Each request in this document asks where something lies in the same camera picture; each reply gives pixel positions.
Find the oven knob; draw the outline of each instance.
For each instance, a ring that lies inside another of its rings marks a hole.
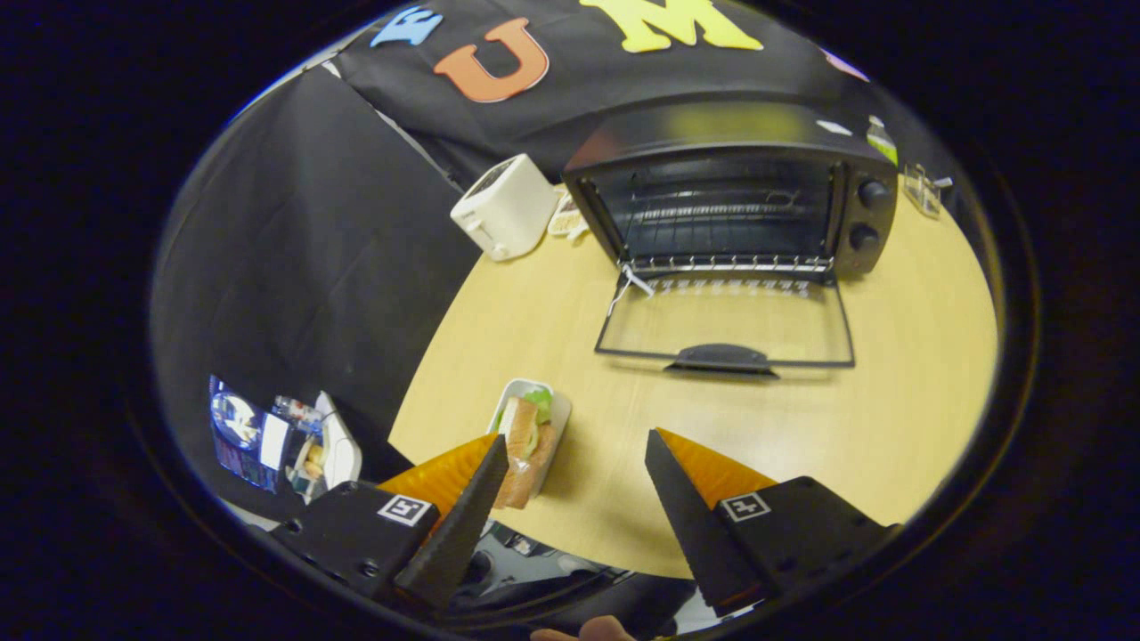
[[[852,228],[850,241],[855,251],[879,249],[879,233],[868,225],[856,225]]]
[[[890,195],[890,187],[878,180],[868,180],[860,185],[858,200],[863,206],[876,213],[888,213],[895,204],[895,198]]]

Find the wooden table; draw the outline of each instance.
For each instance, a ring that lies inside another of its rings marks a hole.
[[[481,258],[420,364],[391,443],[422,462],[483,433],[511,379],[546,382],[573,404],[546,485],[526,510],[491,517],[600,563],[690,578],[645,471],[650,429],[776,480],[813,476],[887,525],[938,487],[986,403],[997,333],[982,269],[946,212],[928,218],[904,197],[874,271],[840,284],[853,370],[726,382],[597,355],[616,282],[589,234],[547,236],[506,263]]]

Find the toaster oven door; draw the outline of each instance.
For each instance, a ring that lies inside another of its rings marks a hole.
[[[595,351],[725,373],[855,365],[839,285],[775,273],[624,273]]]

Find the clear plastic container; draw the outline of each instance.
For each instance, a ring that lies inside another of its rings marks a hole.
[[[866,141],[876,149],[882,152],[882,155],[895,163],[895,167],[898,167],[898,147],[895,146],[895,141],[887,133],[886,125],[882,124],[882,121],[877,115],[872,115],[868,120],[871,121],[871,128],[866,130]]]

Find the white toaster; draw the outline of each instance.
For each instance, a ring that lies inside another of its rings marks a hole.
[[[554,213],[559,193],[527,154],[492,167],[451,208],[451,220],[491,260],[535,249]]]

